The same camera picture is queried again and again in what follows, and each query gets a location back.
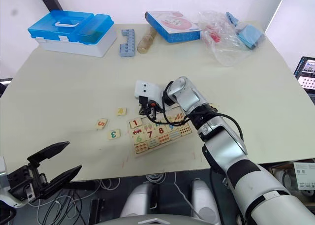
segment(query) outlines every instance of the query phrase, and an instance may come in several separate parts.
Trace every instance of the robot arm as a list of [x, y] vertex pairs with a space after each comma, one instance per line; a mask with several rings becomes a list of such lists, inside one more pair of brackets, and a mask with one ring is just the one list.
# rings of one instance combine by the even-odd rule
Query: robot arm
[[202, 152], [209, 165], [226, 176], [247, 224], [315, 224], [315, 216], [296, 197], [267, 170], [248, 159], [243, 140], [187, 77], [170, 82], [165, 90], [137, 81], [135, 97], [141, 104], [139, 114], [151, 120], [175, 103], [181, 106], [204, 142]]
[[49, 183], [45, 174], [39, 174], [37, 170], [40, 162], [60, 153], [69, 143], [60, 142], [42, 149], [28, 157], [28, 165], [9, 174], [4, 157], [0, 156], [0, 225], [14, 218], [15, 208], [38, 199], [48, 199], [78, 174], [81, 165], [60, 174]]

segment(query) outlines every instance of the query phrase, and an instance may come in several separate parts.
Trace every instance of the monitor screen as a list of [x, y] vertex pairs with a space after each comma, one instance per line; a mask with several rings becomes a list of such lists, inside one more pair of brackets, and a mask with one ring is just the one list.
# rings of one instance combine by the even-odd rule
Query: monitor screen
[[315, 58], [302, 57], [294, 75], [306, 92], [315, 94]]

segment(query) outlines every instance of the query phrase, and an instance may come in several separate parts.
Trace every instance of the number 3 tile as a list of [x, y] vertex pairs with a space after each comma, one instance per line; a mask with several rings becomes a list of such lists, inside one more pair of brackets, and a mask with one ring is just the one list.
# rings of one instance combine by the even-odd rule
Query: number 3 tile
[[116, 129], [116, 130], [111, 130], [108, 132], [107, 134], [107, 138], [109, 140], [113, 140], [113, 139], [117, 139], [120, 137], [120, 130], [119, 129]]

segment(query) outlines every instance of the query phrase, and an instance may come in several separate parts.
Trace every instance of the storage box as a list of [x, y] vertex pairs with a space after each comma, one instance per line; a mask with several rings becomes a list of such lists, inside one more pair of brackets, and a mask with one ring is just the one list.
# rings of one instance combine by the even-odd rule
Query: storage box
[[201, 29], [179, 11], [146, 12], [145, 18], [170, 43], [200, 38]]
[[117, 38], [108, 15], [51, 11], [28, 31], [44, 49], [102, 57]]

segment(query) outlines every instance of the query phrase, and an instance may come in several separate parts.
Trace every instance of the number 4 tile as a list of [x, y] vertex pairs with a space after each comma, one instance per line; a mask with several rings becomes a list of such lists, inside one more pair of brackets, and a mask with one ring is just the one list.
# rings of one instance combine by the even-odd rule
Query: number 4 tile
[[117, 139], [120, 137], [120, 130], [119, 129], [116, 129], [116, 130], [111, 130], [108, 132], [107, 134], [107, 138], [109, 140], [113, 140], [113, 139]]
[[116, 115], [126, 115], [127, 109], [126, 108], [118, 108], [116, 111]]

